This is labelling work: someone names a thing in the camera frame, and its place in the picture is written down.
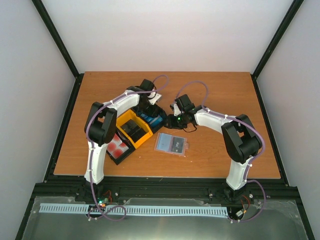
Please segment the pink card holder wallet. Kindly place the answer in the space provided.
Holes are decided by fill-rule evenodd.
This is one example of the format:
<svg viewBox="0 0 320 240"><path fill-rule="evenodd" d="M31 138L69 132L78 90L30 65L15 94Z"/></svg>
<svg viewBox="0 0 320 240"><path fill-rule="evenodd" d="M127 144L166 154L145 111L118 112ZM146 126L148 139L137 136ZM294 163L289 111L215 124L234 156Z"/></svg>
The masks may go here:
<svg viewBox="0 0 320 240"><path fill-rule="evenodd" d="M177 155L177 156L184 156L186 150L189 149L189 143L187 142L187 139L185 137L183 137L183 138L185 138L184 154L176 154L176 153L171 152L171 145L172 145L172 138L173 137L177 137L177 136L171 135L168 133L162 133L162 132L158 133L157 138L156 138L156 142L155 142L155 146L154 146L154 150L162 152L162 153L173 154L173 155Z"/></svg>

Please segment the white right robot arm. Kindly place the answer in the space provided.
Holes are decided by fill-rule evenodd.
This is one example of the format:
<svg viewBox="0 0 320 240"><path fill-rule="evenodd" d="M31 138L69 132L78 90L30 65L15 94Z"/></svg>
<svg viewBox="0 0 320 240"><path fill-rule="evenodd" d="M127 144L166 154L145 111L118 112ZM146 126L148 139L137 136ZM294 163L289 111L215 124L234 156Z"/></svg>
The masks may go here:
<svg viewBox="0 0 320 240"><path fill-rule="evenodd" d="M186 94L176 98L170 108L173 113L167 117L166 128L184 130L192 124L222 134L227 154L231 158L226 183L234 191L244 187L253 160L266 147L249 117L245 114L222 114L203 105L195 106Z"/></svg>

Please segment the black vip credit card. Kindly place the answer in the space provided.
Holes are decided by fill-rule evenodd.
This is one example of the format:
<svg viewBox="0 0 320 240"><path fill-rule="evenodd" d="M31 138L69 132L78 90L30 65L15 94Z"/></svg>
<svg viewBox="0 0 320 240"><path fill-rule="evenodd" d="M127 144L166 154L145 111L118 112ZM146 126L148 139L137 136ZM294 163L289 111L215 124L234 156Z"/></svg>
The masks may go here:
<svg viewBox="0 0 320 240"><path fill-rule="evenodd" d="M171 143L171 152L174 154L183 155L185 152L186 140L183 137L173 136Z"/></svg>

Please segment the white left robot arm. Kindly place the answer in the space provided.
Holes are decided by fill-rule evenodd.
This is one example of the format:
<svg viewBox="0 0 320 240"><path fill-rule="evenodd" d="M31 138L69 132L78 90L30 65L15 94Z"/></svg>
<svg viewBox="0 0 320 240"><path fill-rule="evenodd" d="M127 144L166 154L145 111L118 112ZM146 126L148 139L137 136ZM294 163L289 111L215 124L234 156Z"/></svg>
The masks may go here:
<svg viewBox="0 0 320 240"><path fill-rule="evenodd" d="M88 160L84 178L92 183L86 195L92 201L103 198L106 156L119 165L163 126L164 110L157 105L161 94L153 81L144 79L138 86L128 87L107 102L94 102L84 132L88 143Z"/></svg>

